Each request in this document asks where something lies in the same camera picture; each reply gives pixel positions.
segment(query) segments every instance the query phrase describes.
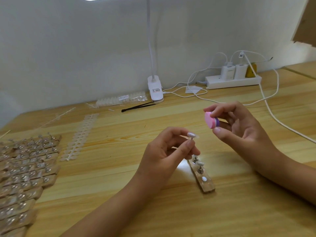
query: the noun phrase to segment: hand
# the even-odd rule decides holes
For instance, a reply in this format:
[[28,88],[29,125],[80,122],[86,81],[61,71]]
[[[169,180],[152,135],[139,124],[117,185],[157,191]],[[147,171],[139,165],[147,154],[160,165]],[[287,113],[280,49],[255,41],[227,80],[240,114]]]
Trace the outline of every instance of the hand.
[[269,170],[270,158],[281,156],[260,123],[239,102],[215,104],[204,109],[210,117],[224,119],[213,133],[233,148],[256,171]]
[[200,155],[200,151],[195,147],[195,141],[181,136],[186,136],[188,132],[185,128],[168,127],[147,145],[133,177],[136,185],[141,186],[145,194],[155,195],[183,159]]

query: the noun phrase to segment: black tweezers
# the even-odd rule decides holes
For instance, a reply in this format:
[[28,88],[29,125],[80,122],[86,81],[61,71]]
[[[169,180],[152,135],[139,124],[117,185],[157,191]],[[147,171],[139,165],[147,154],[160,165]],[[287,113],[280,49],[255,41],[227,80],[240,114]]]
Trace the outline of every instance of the black tweezers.
[[143,108],[143,107],[148,107],[148,106],[151,106],[151,105],[155,105],[155,104],[147,105],[147,104],[150,104],[150,103],[154,103],[154,102],[152,101],[152,102],[148,102],[148,103],[145,103],[145,104],[137,105],[137,106],[134,106],[134,107],[131,107],[131,108],[123,109],[122,112],[133,110],[133,109],[138,109],[138,108]]

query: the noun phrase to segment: wooden table surface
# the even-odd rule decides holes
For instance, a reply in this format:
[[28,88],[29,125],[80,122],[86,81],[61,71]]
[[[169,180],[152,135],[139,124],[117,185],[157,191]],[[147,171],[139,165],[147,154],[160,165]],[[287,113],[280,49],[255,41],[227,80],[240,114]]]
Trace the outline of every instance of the wooden table surface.
[[283,69],[316,79],[316,61],[285,66]]
[[[286,125],[316,139],[316,80],[279,70],[280,91],[269,100],[275,116]],[[273,93],[273,71],[260,74],[266,95]],[[261,98],[259,87],[210,90],[205,98],[250,103]],[[58,236],[128,183],[148,142],[165,127],[183,126],[198,134],[201,161],[216,185],[202,194],[183,161],[160,192],[123,230],[122,236],[246,237],[315,236],[316,209],[256,174],[230,147],[207,128],[202,109],[212,102],[167,95],[156,106],[121,113],[121,106],[90,109],[78,104],[18,116],[0,132],[9,138],[46,133],[62,134],[67,146],[86,114],[99,113],[77,160],[62,166],[53,187],[36,203],[39,214],[27,236]],[[72,107],[45,129],[42,123]],[[273,143],[291,158],[316,167],[316,145],[276,123],[263,102],[249,107]]]

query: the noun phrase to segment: wooden nail holder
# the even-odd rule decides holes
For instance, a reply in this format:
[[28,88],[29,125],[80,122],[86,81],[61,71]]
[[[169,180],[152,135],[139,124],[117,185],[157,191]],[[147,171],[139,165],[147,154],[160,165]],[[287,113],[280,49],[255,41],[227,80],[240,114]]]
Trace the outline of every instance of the wooden nail holder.
[[[56,165],[60,152],[59,138],[24,140],[19,148],[5,148],[0,153],[0,237],[24,237],[27,226],[35,222],[35,201],[43,188],[54,185],[60,166]],[[43,143],[37,147],[33,143]]]
[[215,190],[215,185],[213,184],[212,179],[209,177],[209,175],[205,171],[204,167],[201,167],[203,169],[203,173],[200,174],[198,172],[198,169],[200,167],[193,163],[193,159],[188,160],[188,163],[189,163],[189,165],[191,167],[191,170],[192,170],[192,172],[193,172],[193,174],[195,176],[195,179],[197,180],[198,184],[200,185],[202,191],[204,193],[213,192]]

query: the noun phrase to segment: fingernail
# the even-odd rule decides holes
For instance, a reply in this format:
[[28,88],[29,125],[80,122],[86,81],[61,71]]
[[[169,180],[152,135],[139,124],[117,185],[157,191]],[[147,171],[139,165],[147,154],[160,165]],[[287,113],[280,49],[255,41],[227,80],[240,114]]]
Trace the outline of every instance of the fingernail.
[[194,141],[194,140],[187,140],[187,141],[186,141],[186,145],[187,145],[187,147],[189,147],[190,149],[192,149],[193,146],[195,145],[195,141]]
[[219,127],[215,127],[215,128],[213,129],[213,133],[214,133],[214,134],[218,134],[220,131],[221,131],[221,129],[220,129]]

